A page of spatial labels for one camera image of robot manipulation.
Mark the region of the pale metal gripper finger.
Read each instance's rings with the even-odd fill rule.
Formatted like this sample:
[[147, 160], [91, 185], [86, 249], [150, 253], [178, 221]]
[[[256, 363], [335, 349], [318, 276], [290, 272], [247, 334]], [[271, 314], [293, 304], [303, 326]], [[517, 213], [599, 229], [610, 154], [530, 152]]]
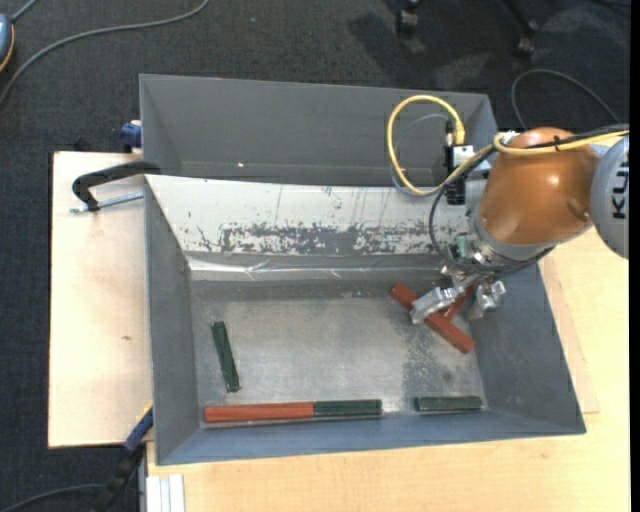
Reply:
[[435, 287], [411, 302], [409, 316], [413, 324], [422, 323], [429, 315], [453, 305], [465, 295], [462, 287]]
[[471, 321], [482, 318], [487, 312], [496, 311], [506, 294], [504, 282], [501, 280], [482, 283], [475, 289], [472, 304], [469, 307]]

